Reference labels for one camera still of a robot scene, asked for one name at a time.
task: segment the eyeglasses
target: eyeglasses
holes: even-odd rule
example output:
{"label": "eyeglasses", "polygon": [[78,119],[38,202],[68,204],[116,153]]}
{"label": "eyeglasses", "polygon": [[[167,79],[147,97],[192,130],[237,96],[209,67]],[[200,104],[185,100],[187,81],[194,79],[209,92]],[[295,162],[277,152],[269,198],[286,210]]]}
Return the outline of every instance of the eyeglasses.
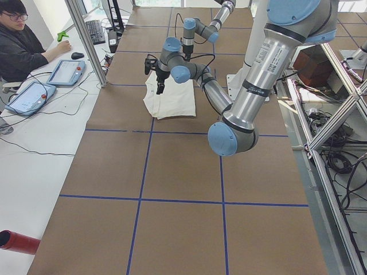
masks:
{"label": "eyeglasses", "polygon": [[28,19],[28,14],[7,14],[7,13],[3,13],[7,16],[10,17],[10,20],[17,22],[19,19],[21,19],[22,21],[26,21]]}

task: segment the black mouse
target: black mouse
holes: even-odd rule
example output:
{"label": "black mouse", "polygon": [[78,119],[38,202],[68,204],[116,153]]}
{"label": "black mouse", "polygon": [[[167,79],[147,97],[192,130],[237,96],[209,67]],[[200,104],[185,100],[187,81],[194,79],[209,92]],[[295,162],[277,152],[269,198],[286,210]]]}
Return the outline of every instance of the black mouse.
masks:
{"label": "black mouse", "polygon": [[82,57],[84,57],[84,53],[77,53],[77,52],[74,52],[74,53],[72,53],[71,54],[71,59],[80,59],[80,58],[82,58]]}

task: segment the blue tablet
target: blue tablet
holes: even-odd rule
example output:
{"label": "blue tablet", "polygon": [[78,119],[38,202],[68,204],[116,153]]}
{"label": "blue tablet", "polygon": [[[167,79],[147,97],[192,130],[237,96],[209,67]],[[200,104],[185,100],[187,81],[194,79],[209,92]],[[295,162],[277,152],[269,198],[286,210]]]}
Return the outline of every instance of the blue tablet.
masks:
{"label": "blue tablet", "polygon": [[55,91],[55,86],[34,81],[6,104],[5,109],[20,116],[30,116],[38,112]]}
{"label": "blue tablet", "polygon": [[84,69],[83,60],[60,60],[46,83],[54,86],[74,86]]}

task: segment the black sweater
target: black sweater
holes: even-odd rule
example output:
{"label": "black sweater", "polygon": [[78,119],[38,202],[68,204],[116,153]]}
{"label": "black sweater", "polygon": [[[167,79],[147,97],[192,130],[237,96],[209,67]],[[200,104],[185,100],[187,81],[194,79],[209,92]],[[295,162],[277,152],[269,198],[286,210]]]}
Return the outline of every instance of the black sweater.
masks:
{"label": "black sweater", "polygon": [[32,30],[11,31],[0,24],[0,76],[8,82],[23,81],[29,73],[48,64],[45,50]]}

